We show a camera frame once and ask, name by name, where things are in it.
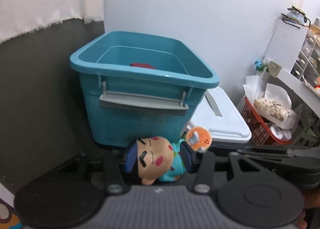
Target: red plastic basket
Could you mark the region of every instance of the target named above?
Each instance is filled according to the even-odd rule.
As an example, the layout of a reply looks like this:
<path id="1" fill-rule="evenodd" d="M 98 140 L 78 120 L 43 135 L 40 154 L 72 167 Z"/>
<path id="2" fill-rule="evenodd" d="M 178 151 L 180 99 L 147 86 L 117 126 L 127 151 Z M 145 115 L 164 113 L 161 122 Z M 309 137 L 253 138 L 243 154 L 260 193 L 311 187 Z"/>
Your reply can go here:
<path id="1" fill-rule="evenodd" d="M 277 139 L 248 99 L 245 98 L 244 101 L 245 105 L 241 115 L 251 130 L 255 145 L 289 145 L 292 143 L 291 140 Z"/>

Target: tissue paper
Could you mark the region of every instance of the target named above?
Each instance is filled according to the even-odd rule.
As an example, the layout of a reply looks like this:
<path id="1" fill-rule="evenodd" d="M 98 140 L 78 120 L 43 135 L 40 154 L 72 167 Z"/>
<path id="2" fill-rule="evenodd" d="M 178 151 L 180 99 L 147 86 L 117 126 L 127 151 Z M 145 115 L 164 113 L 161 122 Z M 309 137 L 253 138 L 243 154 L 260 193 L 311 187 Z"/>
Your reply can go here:
<path id="1" fill-rule="evenodd" d="M 291 129 L 297 118 L 297 114 L 292 109 L 274 99 L 258 97 L 254 100 L 253 106 L 261 117 L 266 118 L 281 129 Z"/>
<path id="2" fill-rule="evenodd" d="M 252 75 L 245 78 L 245 85 L 243 85 L 245 95 L 249 102 L 253 105 L 258 89 L 259 76 Z"/>
<path id="3" fill-rule="evenodd" d="M 264 97 L 273 101 L 277 101 L 282 106 L 291 109 L 291 99 L 285 89 L 278 85 L 267 83 Z"/>

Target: white plastic container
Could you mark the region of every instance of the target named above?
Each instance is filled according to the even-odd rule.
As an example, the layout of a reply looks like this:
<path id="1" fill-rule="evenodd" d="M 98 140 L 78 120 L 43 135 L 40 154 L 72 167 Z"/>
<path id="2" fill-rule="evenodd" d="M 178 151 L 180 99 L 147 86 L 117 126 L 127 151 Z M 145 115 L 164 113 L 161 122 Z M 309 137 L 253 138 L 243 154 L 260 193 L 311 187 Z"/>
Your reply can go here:
<path id="1" fill-rule="evenodd" d="M 225 91 L 216 87 L 209 89 L 208 92 L 214 99 L 217 109 L 214 112 L 204 96 L 188 128 L 200 126 L 207 129 L 213 141 L 247 143 L 251 139 L 251 131 Z"/>

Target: bin handle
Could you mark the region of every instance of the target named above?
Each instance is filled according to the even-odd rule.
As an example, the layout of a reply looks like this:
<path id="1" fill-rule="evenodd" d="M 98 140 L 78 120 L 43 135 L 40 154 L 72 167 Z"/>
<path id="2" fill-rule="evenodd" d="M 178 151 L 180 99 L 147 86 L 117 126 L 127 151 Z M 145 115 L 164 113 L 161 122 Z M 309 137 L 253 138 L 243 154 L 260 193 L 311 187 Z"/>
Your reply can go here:
<path id="1" fill-rule="evenodd" d="M 185 115 L 189 109 L 184 104 L 187 93 L 182 93 L 181 99 L 171 99 L 150 95 L 107 91 L 106 82 L 102 82 L 102 95 L 100 105 L 107 108 L 120 108 L 125 110 L 138 110 L 172 115 Z"/>

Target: teal plastic bin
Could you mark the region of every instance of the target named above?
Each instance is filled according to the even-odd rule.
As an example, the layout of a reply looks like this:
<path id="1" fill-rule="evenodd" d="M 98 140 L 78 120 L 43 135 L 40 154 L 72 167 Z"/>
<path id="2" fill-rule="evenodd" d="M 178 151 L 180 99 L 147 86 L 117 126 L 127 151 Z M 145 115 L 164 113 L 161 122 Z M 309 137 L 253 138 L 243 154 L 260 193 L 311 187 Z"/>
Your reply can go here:
<path id="1" fill-rule="evenodd" d="M 105 33 L 73 53 L 70 64 L 80 73 L 91 131 L 102 145 L 154 136 L 177 141 L 206 89 L 219 83 L 182 42 L 141 33 Z"/>

